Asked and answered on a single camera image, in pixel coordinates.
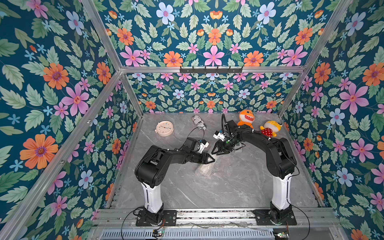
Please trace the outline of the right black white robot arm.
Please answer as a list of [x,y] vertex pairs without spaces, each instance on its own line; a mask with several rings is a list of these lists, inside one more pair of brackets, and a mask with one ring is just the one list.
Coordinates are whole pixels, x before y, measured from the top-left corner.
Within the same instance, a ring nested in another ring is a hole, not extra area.
[[226,155],[238,144],[248,143],[261,149],[266,155],[266,165],[273,176],[273,197],[270,202],[269,218],[275,225],[284,224],[293,215],[290,200],[291,180],[297,168],[293,149],[286,138],[277,139],[271,128],[259,131],[248,125],[239,126],[234,121],[222,120],[222,130],[216,131],[217,142],[213,155]]

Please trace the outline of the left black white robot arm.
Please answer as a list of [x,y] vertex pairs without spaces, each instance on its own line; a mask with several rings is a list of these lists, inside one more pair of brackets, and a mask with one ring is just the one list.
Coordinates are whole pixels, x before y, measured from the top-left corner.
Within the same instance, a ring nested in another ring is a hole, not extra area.
[[161,198],[161,183],[166,177],[170,165],[195,163],[208,165],[215,159],[204,151],[207,141],[201,142],[187,138],[180,148],[163,149],[152,145],[135,168],[135,176],[144,190],[144,217],[153,225],[163,221],[164,203]]

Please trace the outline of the clear bubble wrap sheet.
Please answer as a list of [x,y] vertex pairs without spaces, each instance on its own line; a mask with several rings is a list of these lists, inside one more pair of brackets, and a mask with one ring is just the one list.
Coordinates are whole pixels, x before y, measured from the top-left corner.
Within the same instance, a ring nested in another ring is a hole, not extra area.
[[202,177],[209,177],[213,174],[216,166],[218,165],[218,158],[219,156],[214,154],[212,155],[213,159],[215,160],[212,163],[209,163],[207,165],[200,164],[197,169],[195,170],[195,174],[197,176],[202,176]]

